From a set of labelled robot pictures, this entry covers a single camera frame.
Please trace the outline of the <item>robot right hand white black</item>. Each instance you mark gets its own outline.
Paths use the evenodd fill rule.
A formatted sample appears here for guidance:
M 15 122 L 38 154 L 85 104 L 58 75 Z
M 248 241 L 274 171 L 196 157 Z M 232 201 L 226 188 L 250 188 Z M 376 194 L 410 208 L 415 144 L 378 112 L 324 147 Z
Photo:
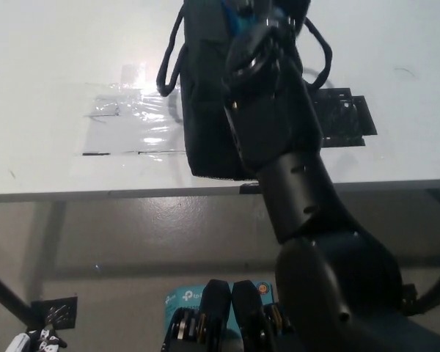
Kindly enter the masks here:
M 311 1 L 232 1 L 238 28 L 247 24 L 264 23 L 268 26 L 284 23 L 297 36 L 306 19 Z

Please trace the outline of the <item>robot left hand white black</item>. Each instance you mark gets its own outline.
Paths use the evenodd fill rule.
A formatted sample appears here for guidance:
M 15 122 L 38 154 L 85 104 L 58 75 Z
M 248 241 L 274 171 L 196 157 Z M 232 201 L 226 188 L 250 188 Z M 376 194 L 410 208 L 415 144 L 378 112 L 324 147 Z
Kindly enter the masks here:
M 5 352 L 58 352 L 63 348 L 67 348 L 67 343 L 49 328 L 16 335 Z

